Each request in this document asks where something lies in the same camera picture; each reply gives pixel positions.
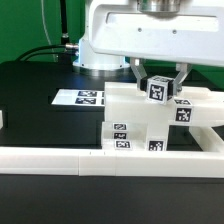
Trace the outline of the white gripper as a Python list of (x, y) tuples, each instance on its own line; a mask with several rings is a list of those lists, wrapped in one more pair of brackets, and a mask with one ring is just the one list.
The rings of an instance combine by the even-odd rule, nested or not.
[(97, 53), (133, 57), (137, 88), (147, 90), (140, 59), (176, 62), (173, 94), (191, 64), (224, 67), (224, 0), (181, 0), (175, 13), (143, 12), (140, 0), (93, 0), (89, 42)]

